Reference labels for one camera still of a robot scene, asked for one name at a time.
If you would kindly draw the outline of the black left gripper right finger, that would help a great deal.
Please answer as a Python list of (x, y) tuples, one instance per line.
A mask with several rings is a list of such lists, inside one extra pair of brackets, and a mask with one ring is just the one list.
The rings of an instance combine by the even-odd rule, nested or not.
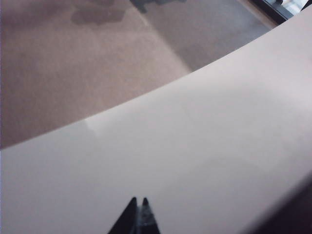
[(138, 234), (160, 234), (157, 221), (148, 199), (143, 199), (142, 205), (137, 215), (137, 233)]

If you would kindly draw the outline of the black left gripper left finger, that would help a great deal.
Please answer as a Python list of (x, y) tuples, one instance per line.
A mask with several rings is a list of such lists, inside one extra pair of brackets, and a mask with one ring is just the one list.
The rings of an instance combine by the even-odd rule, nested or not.
[(133, 197), (119, 218), (116, 220), (108, 234), (129, 234), (136, 222), (137, 198)]

